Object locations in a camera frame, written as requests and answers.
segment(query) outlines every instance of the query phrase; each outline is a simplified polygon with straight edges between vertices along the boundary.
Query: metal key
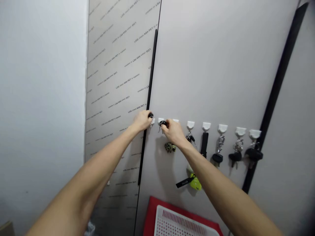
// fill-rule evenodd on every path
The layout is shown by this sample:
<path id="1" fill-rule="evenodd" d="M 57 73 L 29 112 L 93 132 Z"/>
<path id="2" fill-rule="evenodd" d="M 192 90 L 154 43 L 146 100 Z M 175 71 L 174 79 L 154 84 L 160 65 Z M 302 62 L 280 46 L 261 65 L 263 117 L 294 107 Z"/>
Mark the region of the metal key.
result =
<path id="1" fill-rule="evenodd" d="M 250 159 L 249 168 L 252 169 L 254 164 L 263 158 L 263 153 L 258 149 L 250 147 L 246 150 L 245 157 Z"/>
<path id="2" fill-rule="evenodd" d="M 149 113 L 148 118 L 151 117 L 151 119 L 153 120 L 153 113 Z"/>
<path id="3" fill-rule="evenodd" d="M 192 135 L 190 135 L 190 139 L 191 139 L 191 141 L 193 141 L 193 142 L 194 142 L 195 147 L 196 147 L 196 149 L 197 149 L 197 145 L 196 145 L 196 143 L 195 143 L 195 138 L 194 138 Z"/>
<path id="4" fill-rule="evenodd" d="M 232 168 L 234 167 L 234 164 L 236 164 L 236 169 L 238 167 L 238 162 L 242 160 L 242 154 L 240 151 L 235 151 L 232 154 L 229 154 L 229 158 L 232 161 Z"/>
<path id="5" fill-rule="evenodd" d="M 223 156 L 221 154 L 215 153 L 212 155 L 212 159 L 215 162 L 215 167 L 220 167 L 220 163 L 223 161 Z"/>
<path id="6" fill-rule="evenodd" d="M 161 125 L 165 125 L 166 126 L 166 121 L 160 121 L 159 126 L 161 129 Z"/>

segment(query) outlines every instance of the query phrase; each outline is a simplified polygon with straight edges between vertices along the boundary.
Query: forearm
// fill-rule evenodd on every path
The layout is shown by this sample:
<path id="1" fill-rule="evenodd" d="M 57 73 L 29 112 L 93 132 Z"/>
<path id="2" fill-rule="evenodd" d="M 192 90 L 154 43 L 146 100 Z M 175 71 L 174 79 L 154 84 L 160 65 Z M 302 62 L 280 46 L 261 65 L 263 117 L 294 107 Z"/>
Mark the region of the forearm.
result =
<path id="1" fill-rule="evenodd" d="M 118 138 L 95 154 L 79 170 L 68 183 L 71 188 L 76 189 L 76 198 L 79 196 L 85 198 L 91 193 L 98 196 L 102 192 L 127 146 L 138 133 L 139 130 L 131 125 Z"/>
<path id="2" fill-rule="evenodd" d="M 187 158 L 216 211 L 235 236 L 282 235 L 251 198 L 188 141 L 179 145 L 179 149 Z"/>
<path id="3" fill-rule="evenodd" d="M 99 195 L 137 134 L 130 126 L 94 155 L 57 194 L 27 236 L 83 234 Z"/>

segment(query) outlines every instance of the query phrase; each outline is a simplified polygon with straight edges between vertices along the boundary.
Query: key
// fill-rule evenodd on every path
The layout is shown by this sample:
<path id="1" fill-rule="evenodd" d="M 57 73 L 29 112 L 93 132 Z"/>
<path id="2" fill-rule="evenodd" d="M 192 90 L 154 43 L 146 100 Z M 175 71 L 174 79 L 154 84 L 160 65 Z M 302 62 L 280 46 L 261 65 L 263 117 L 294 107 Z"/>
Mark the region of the key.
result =
<path id="1" fill-rule="evenodd" d="M 192 175 L 190 175 L 189 178 L 184 179 L 183 181 L 180 181 L 179 183 L 177 183 L 176 187 L 180 188 L 180 187 L 185 186 L 186 184 L 189 184 L 190 182 L 192 182 L 194 180 L 195 177 L 196 177 L 196 175 L 192 173 Z"/>
<path id="2" fill-rule="evenodd" d="M 193 142 L 194 142 L 195 147 L 196 147 L 196 149 L 197 149 L 197 145 L 196 145 L 196 143 L 195 143 L 195 138 L 194 138 L 192 135 L 190 135 L 190 139 L 191 139 L 191 141 L 193 141 Z"/>
<path id="3" fill-rule="evenodd" d="M 234 167 L 234 164 L 236 164 L 236 169 L 237 169 L 237 162 L 241 161 L 242 160 L 242 154 L 240 151 L 236 151 L 232 154 L 229 154 L 229 158 L 231 159 L 232 161 L 232 168 Z"/>
<path id="4" fill-rule="evenodd" d="M 149 117 L 153 120 L 153 113 L 150 112 L 149 115 L 148 115 L 148 118 Z"/>
<path id="5" fill-rule="evenodd" d="M 148 118 L 151 117 L 153 119 L 153 113 L 149 113 Z"/>
<path id="6" fill-rule="evenodd" d="M 249 148 L 245 152 L 245 156 L 250 159 L 249 168 L 253 168 L 254 164 L 263 158 L 263 153 L 258 149 Z"/>
<path id="7" fill-rule="evenodd" d="M 160 129 L 161 129 L 161 125 L 165 125 L 166 126 L 166 121 L 160 121 L 159 125 L 160 125 Z"/>
<path id="8" fill-rule="evenodd" d="M 215 166 L 220 167 L 220 163 L 223 161 L 223 156 L 221 154 L 215 153 L 212 155 L 212 159 L 215 162 Z"/>

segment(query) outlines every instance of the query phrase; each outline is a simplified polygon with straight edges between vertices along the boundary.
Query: fingers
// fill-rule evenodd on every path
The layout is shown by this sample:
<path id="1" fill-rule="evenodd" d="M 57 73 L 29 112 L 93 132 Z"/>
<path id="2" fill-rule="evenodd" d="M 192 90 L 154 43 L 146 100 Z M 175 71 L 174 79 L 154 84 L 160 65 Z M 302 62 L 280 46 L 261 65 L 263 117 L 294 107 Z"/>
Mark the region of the fingers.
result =
<path id="1" fill-rule="evenodd" d="M 173 121 L 172 119 L 167 119 L 166 122 L 169 123 L 169 124 L 172 124 L 172 123 L 174 123 L 175 121 Z"/>
<path id="2" fill-rule="evenodd" d="M 142 111 L 145 115 L 149 115 L 150 113 L 151 113 L 151 111 L 150 110 L 144 110 L 144 111 Z"/>
<path id="3" fill-rule="evenodd" d="M 164 133 L 168 132 L 168 128 L 166 127 L 166 125 L 161 125 L 161 129 Z"/>

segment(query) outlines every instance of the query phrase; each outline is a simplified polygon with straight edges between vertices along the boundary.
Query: gray wall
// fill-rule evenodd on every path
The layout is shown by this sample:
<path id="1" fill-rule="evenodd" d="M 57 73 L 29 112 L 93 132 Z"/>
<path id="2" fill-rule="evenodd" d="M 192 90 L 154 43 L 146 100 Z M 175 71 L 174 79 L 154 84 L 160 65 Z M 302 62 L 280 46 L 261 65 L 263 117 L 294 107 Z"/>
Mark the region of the gray wall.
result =
<path id="1" fill-rule="evenodd" d="M 218 124 L 229 125 L 220 170 L 242 186 L 247 162 L 230 167 L 235 128 L 259 129 L 298 1 L 163 1 L 150 109 L 155 118 L 187 121 L 200 149 L 202 122 L 211 122 L 208 160 L 215 152 Z M 251 141 L 244 137 L 244 148 Z M 149 196 L 224 225 L 204 191 L 175 183 L 187 178 L 180 151 L 167 154 L 167 139 L 155 124 L 146 140 L 136 235 L 140 235 Z"/>
<path id="2" fill-rule="evenodd" d="M 315 2 L 305 14 L 249 195 L 285 235 L 313 235 Z"/>
<path id="3" fill-rule="evenodd" d="M 17 235 L 83 164 L 87 6 L 0 1 L 0 225 Z"/>

